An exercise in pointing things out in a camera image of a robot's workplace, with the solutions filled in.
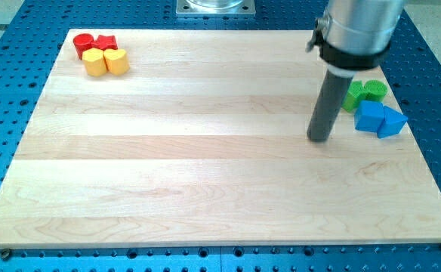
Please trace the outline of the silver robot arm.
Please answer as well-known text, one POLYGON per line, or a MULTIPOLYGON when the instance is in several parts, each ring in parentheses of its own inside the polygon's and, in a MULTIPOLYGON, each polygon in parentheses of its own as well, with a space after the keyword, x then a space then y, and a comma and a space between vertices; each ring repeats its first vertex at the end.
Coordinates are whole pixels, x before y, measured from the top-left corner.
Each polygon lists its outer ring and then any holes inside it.
POLYGON ((381 64, 405 0, 329 0, 316 18, 306 51, 319 57, 336 76, 352 78, 381 64))

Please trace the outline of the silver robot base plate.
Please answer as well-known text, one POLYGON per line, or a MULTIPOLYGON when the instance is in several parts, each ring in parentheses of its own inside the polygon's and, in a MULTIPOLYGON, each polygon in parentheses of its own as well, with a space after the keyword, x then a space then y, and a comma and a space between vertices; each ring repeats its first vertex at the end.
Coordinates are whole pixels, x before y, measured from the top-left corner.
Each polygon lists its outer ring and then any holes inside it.
POLYGON ((175 11, 181 17, 256 14, 255 0, 177 0, 175 11))

